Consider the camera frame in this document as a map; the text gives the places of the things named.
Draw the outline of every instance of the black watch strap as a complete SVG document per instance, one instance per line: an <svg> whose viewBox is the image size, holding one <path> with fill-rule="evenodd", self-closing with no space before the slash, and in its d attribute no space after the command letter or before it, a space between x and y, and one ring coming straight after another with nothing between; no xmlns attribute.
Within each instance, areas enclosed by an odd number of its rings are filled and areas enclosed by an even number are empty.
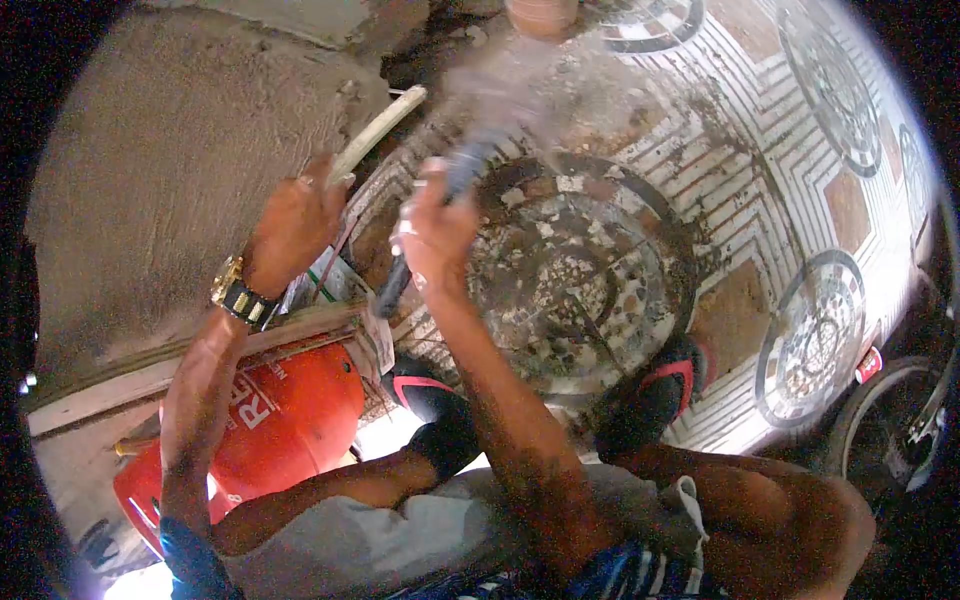
<svg viewBox="0 0 960 600"><path fill-rule="evenodd" d="M262 330L274 316L277 300L267 300L255 294L242 279L235 279L227 288L224 308L234 317L246 321L255 330Z"/></svg>

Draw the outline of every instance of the circular mosaic medallion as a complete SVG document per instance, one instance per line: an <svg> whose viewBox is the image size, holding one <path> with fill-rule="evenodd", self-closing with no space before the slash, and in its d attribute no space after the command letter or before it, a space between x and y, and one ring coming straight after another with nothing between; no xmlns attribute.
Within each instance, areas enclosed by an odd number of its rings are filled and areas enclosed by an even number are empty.
<svg viewBox="0 0 960 600"><path fill-rule="evenodd" d="M906 181L906 204L910 211L912 245L917 243L917 234L926 219L926 175L924 160L913 138L913 133L905 125L900 126L900 155L903 157L903 173Z"/></svg>
<svg viewBox="0 0 960 600"><path fill-rule="evenodd" d="M876 175L879 122L847 50L801 9L780 9L780 43L830 145L860 177Z"/></svg>
<svg viewBox="0 0 960 600"><path fill-rule="evenodd" d="M468 288L494 341L542 394L593 396L684 331L692 249L666 201L606 160L531 158L495 169Z"/></svg>
<svg viewBox="0 0 960 600"><path fill-rule="evenodd" d="M863 278L853 258L830 250L790 282L756 368L756 407L789 428L819 416L852 379L864 327Z"/></svg>
<svg viewBox="0 0 960 600"><path fill-rule="evenodd" d="M620 54L675 48L704 23L704 0L614 0L597 8L607 46Z"/></svg>

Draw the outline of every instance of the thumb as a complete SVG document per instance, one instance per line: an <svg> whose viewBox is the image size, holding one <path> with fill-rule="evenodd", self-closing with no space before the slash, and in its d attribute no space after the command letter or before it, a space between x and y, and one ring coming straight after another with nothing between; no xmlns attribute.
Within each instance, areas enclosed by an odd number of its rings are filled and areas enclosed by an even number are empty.
<svg viewBox="0 0 960 600"><path fill-rule="evenodd" d="M354 181L356 181L356 176L347 173L339 181L328 186L324 194L324 208L331 214L339 215L343 212L344 206L347 205L347 190L350 189Z"/></svg>

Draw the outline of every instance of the shoe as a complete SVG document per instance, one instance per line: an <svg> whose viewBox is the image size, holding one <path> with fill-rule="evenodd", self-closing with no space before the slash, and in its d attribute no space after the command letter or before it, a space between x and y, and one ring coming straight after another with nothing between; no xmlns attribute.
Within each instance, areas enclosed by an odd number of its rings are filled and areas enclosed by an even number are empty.
<svg viewBox="0 0 960 600"><path fill-rule="evenodd" d="M594 439L600 460L613 459L643 445L655 444L663 432L704 388L707 360L687 336L667 341L650 365L621 379L601 406L610 407Z"/></svg>
<svg viewBox="0 0 960 600"><path fill-rule="evenodd" d="M404 447L433 465L438 483L448 480L480 455L469 402L434 378L425 363L399 355L380 383L397 406L425 422Z"/></svg>

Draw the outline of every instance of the wristwatch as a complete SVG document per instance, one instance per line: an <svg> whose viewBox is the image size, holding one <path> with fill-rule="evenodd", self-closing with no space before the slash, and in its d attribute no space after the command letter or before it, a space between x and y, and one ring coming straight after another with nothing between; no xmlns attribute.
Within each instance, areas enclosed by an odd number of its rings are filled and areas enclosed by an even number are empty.
<svg viewBox="0 0 960 600"><path fill-rule="evenodd" d="M262 331L274 316L278 300L267 300L252 291L240 277L243 257L231 256L220 268L210 288L210 299L231 315Z"/></svg>

